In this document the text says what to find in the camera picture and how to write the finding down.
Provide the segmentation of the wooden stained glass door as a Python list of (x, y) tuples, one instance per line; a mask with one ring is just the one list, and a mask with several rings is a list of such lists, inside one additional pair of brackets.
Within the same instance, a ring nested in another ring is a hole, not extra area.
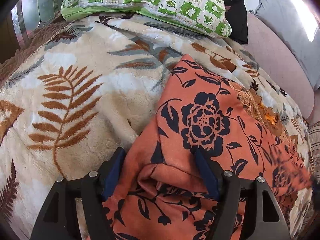
[(1, 63), (17, 49), (28, 46), (36, 29), (48, 25), (61, 9), (63, 0), (17, 0), (1, 15)]

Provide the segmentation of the light blue grey pillow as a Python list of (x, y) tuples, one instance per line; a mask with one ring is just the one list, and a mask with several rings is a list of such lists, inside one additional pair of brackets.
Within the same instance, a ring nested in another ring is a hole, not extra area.
[(302, 0), (259, 0), (253, 14), (289, 48), (314, 90), (319, 89), (319, 26)]

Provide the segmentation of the beige leaf print blanket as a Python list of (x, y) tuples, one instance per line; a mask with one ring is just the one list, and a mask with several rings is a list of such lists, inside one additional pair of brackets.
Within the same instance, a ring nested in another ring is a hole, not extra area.
[[(243, 46), (145, 16), (102, 14), (42, 28), (1, 66), (1, 222), (30, 239), (57, 178), (80, 179), (119, 147), (127, 156), (184, 55), (240, 85), (245, 111), (292, 141), (311, 178), (298, 105)], [(310, 181), (293, 204), (279, 204), (292, 239), (311, 194)]]

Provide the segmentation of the striped floral cushion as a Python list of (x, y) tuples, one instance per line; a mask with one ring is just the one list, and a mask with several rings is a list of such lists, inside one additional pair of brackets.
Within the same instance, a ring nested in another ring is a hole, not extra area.
[(319, 180), (319, 152), (320, 152), (320, 122), (309, 127), (309, 141), (311, 151), (309, 153), (309, 163), (313, 176)]

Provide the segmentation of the green white patterned pillow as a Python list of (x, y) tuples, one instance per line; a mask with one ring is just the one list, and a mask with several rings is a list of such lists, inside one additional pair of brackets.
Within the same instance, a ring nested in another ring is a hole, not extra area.
[(231, 35), (223, 0), (64, 0), (66, 21), (96, 12), (134, 12), (213, 38)]

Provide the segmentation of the orange black floral shirt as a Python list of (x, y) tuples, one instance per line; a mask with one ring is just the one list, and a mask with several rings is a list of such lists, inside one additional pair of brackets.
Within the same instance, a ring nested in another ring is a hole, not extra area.
[(249, 115), (240, 89), (189, 55), (176, 64), (104, 204), (116, 239), (205, 239), (217, 203), (196, 167), (196, 151), (240, 178), (264, 177), (282, 208), (310, 185), (292, 141)]

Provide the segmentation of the black garment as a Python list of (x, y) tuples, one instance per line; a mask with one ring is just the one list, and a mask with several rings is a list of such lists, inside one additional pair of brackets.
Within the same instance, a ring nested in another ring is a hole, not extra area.
[(232, 28), (229, 36), (239, 44), (248, 44), (247, 10), (244, 0), (223, 0), (226, 8), (226, 20)]

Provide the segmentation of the pink quilted bolster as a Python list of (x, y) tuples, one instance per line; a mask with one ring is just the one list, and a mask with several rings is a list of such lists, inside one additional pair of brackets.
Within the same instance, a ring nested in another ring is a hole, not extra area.
[(299, 106), (304, 118), (319, 121), (319, 92), (315, 92), (300, 64), (282, 40), (252, 13), (247, 14), (248, 51), (271, 79)]

